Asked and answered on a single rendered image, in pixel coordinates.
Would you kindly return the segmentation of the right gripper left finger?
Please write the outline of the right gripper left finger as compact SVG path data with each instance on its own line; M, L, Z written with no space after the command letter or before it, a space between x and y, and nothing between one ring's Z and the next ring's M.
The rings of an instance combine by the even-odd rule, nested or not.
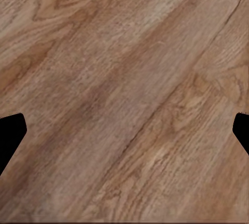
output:
M22 113L0 119L0 176L27 132Z

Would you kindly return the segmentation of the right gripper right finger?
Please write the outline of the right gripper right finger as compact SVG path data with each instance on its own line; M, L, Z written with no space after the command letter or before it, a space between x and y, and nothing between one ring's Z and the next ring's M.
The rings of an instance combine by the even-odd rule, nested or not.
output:
M249 155L249 115L237 113L232 131Z

